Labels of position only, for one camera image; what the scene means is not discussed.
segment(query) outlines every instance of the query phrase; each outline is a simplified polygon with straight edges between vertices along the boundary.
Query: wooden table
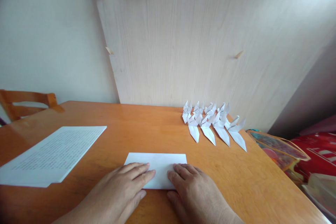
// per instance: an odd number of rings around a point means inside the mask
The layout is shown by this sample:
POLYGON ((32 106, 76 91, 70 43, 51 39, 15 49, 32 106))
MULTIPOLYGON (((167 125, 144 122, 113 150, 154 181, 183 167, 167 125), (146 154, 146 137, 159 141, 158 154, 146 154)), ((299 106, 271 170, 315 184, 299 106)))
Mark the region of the wooden table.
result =
MULTIPOLYGON (((325 217, 244 132, 247 153, 215 133, 214 146, 200 130, 196 143, 182 120, 182 108, 68 101, 0 128, 0 165, 62 126, 107 129, 62 183, 48 188, 0 186, 0 222, 50 223, 74 208, 129 152, 185 153, 217 184, 246 223, 326 223, 325 217)), ((147 196, 129 223, 174 223, 165 190, 147 196)))

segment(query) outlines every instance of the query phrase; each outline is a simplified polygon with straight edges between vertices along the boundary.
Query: right hand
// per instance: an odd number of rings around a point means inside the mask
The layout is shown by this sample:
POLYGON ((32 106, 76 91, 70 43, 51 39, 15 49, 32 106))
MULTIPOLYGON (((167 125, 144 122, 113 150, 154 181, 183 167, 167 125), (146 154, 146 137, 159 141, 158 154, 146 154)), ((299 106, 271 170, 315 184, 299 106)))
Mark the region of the right hand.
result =
POLYGON ((174 164, 168 171, 175 191, 167 193, 183 223, 244 223, 230 208, 214 181, 190 164, 174 164))

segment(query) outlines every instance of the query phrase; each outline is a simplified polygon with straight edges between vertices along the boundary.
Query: chair backrest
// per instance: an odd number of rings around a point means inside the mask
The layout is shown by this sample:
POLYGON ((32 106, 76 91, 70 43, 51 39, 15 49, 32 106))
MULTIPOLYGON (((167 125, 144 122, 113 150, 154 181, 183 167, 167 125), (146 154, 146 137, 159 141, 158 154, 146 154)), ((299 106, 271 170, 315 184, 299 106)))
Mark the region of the chair backrest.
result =
POLYGON ((45 110, 45 108, 40 107, 13 105, 13 103, 23 101, 44 103, 49 108, 57 105, 56 96, 54 93, 42 94, 35 92, 7 91, 3 89, 0 90, 0 103, 11 121, 16 121, 21 119, 21 117, 30 116, 32 114, 45 110))

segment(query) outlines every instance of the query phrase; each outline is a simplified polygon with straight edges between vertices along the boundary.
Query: knuckle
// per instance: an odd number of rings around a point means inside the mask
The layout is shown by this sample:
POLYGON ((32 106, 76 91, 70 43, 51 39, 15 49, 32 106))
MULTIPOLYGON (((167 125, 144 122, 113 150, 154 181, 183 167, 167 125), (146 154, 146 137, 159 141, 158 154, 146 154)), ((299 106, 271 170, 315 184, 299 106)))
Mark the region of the knuckle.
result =
POLYGON ((142 181, 143 183, 146 183, 146 182, 147 182, 147 178, 146 178, 146 174, 145 174, 145 173, 141 174, 140 177, 141 177, 141 181, 142 181))

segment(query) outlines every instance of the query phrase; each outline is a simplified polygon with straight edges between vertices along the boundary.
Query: red fabric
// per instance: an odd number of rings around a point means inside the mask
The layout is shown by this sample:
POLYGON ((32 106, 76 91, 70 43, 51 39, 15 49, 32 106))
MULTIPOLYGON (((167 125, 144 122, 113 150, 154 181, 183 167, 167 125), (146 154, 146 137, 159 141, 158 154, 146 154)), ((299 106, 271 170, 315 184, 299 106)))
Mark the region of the red fabric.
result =
POLYGON ((315 133, 291 141, 299 146, 311 160, 300 161, 294 170, 307 181, 312 173, 336 176, 336 134, 315 133))

